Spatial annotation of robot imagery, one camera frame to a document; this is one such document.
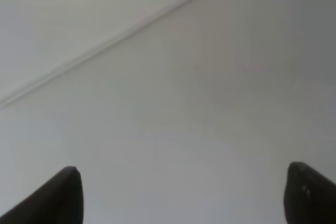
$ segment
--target white ceiling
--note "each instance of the white ceiling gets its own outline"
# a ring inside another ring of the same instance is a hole
[[[285,224],[290,162],[336,181],[332,3],[194,0],[4,108],[0,214],[70,164],[84,224]]]
[[[177,0],[0,0],[0,100]]]

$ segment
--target black object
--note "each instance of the black object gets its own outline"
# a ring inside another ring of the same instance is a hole
[[[291,163],[284,205],[288,224],[336,224],[336,185],[305,163]]]
[[[0,217],[0,224],[82,224],[83,191],[80,173],[66,167]]]

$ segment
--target white wall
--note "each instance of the white wall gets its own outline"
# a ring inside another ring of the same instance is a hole
[[[76,165],[85,223],[285,223],[291,161],[336,180],[332,3],[194,0],[6,107],[0,211]]]
[[[0,101],[179,0],[0,0]]]

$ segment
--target molding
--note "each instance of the molding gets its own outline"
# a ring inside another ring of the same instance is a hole
[[[143,28],[147,27],[151,23],[157,21],[161,17],[165,16],[166,14],[174,11],[175,9],[185,5],[190,0],[175,0],[174,2],[166,5],[165,7],[159,9],[157,12],[153,13],[152,15],[144,18],[135,24],[125,28],[124,30],[116,33],[116,35],[112,36],[105,40],[104,42],[100,43],[99,45],[93,47],[91,50],[86,51],[83,54],[79,54],[72,59],[60,64],[59,66],[54,67],[48,72],[41,74],[38,78],[33,80],[27,81],[26,84],[21,85],[20,87],[14,89],[13,91],[9,92],[0,97],[0,109],[3,107],[11,104],[12,102],[16,101],[17,99],[27,95],[28,93],[34,91],[35,89],[41,87],[42,85],[48,83],[52,79],[58,77],[59,75],[65,73],[66,71],[74,68],[75,66],[83,63],[84,61],[98,55],[99,53],[109,49],[116,43],[129,38],[133,34],[139,32]]]

